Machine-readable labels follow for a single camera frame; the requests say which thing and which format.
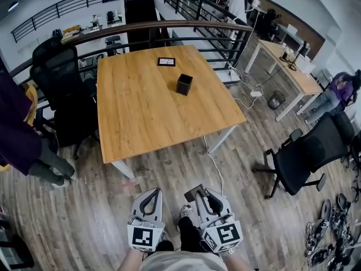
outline trash can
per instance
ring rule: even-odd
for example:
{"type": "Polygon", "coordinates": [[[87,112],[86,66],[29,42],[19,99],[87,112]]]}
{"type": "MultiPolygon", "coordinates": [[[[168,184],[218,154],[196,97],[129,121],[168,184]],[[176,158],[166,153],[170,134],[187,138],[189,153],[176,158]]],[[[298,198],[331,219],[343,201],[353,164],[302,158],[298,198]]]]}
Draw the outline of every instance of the trash can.
{"type": "Polygon", "coordinates": [[[270,109],[276,110],[285,101],[286,97],[284,97],[283,93],[276,90],[268,101],[268,106],[270,109]]]}

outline white desk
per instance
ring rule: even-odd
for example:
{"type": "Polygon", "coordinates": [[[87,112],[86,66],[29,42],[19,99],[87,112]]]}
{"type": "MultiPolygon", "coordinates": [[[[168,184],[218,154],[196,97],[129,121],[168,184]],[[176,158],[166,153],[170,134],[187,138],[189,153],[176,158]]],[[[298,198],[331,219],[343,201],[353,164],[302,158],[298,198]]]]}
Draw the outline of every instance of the white desk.
{"type": "Polygon", "coordinates": [[[297,67],[296,71],[290,70],[287,67],[288,63],[279,59],[279,57],[282,56],[284,52],[284,50],[281,48],[281,45],[264,40],[258,41],[258,45],[244,71],[245,73],[249,72],[260,49],[263,49],[274,60],[274,63],[272,63],[270,69],[268,70],[268,73],[271,73],[278,64],[279,67],[283,67],[283,72],[289,77],[289,79],[300,92],[296,98],[285,108],[285,110],[276,118],[276,121],[280,121],[304,96],[312,95],[309,101],[296,113],[297,115],[300,115],[320,95],[320,93],[323,92],[321,87],[317,84],[312,76],[302,73],[297,67]]]}
{"type": "MultiPolygon", "coordinates": [[[[289,36],[290,38],[292,38],[293,40],[295,40],[300,46],[303,46],[303,43],[305,42],[300,36],[291,33],[290,31],[287,30],[287,27],[281,25],[281,24],[277,24],[278,28],[281,29],[284,32],[283,38],[281,40],[281,43],[284,42],[284,40],[286,39],[286,36],[289,36]]],[[[310,52],[310,48],[307,49],[306,54],[307,55],[310,52]]]]}

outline sneaker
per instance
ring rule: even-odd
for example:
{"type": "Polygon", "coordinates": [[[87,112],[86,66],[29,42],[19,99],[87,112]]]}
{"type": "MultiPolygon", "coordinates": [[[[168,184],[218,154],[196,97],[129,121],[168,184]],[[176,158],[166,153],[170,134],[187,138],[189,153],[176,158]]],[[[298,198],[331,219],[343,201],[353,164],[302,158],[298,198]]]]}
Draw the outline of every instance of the sneaker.
{"type": "Polygon", "coordinates": [[[76,180],[79,178],[78,172],[75,170],[74,173],[73,173],[73,175],[72,175],[70,178],[71,178],[72,180],[76,181],[76,180]]]}
{"type": "Polygon", "coordinates": [[[56,189],[60,188],[60,187],[68,187],[70,186],[70,180],[68,180],[67,178],[64,178],[64,183],[62,185],[57,185],[55,183],[52,183],[52,186],[56,189]]]}
{"type": "Polygon", "coordinates": [[[166,229],[162,231],[160,241],[169,241],[169,235],[166,229]]]}
{"type": "Polygon", "coordinates": [[[190,217],[193,213],[193,209],[190,205],[184,205],[180,211],[180,218],[190,217]]]}

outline small black box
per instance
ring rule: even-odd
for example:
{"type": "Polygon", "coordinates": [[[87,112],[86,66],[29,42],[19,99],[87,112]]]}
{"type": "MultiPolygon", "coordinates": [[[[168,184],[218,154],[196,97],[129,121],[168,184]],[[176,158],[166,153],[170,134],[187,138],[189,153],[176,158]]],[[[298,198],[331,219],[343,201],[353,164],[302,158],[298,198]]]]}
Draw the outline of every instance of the small black box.
{"type": "Polygon", "coordinates": [[[192,76],[181,74],[177,81],[177,89],[175,90],[175,92],[183,95],[188,95],[188,92],[192,85],[192,80],[192,76]]]}

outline black pants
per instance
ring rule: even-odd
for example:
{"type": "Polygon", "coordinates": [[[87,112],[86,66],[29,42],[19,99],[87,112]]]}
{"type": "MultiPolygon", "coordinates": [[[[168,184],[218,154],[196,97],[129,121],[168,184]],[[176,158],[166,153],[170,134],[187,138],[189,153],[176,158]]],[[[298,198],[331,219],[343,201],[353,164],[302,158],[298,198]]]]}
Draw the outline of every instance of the black pants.
{"type": "MultiPolygon", "coordinates": [[[[178,223],[180,229],[180,241],[182,245],[180,249],[188,252],[212,252],[207,243],[201,242],[202,238],[197,227],[193,226],[190,218],[183,217],[178,223]]],[[[158,251],[174,251],[171,241],[162,241],[158,244],[156,252],[158,251]]]]}

